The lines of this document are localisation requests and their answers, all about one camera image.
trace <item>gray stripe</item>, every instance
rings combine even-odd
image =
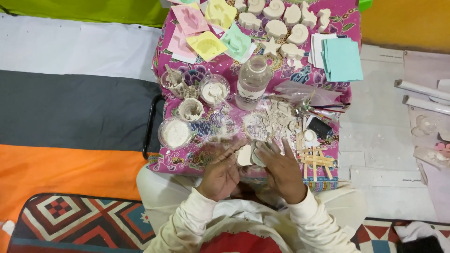
[[[160,93],[130,78],[0,71],[0,144],[141,151]],[[154,128],[163,101],[157,108]],[[158,152],[156,131],[151,142],[148,151]]]

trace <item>right hand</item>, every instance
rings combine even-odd
[[[284,155],[272,138],[270,148],[264,142],[256,143],[255,154],[267,166],[267,184],[288,204],[298,204],[306,197],[302,171],[289,147],[288,140],[282,138]]]

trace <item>white stripe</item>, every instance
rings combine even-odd
[[[156,81],[151,67],[160,34],[136,24],[0,14],[0,69]]]

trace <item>yellow silicone mold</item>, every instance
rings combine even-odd
[[[227,47],[210,31],[199,36],[187,37],[186,42],[207,62],[227,50]]]
[[[209,23],[227,30],[237,13],[238,10],[228,5],[225,0],[209,0],[205,18]]]

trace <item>black metal frame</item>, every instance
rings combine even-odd
[[[155,96],[152,100],[152,107],[150,107],[150,111],[148,113],[147,130],[145,131],[144,144],[142,147],[142,156],[145,160],[148,160],[149,158],[147,149],[149,148],[149,143],[152,140],[153,121],[156,115],[156,104],[161,100],[164,100],[164,97],[161,94]]]

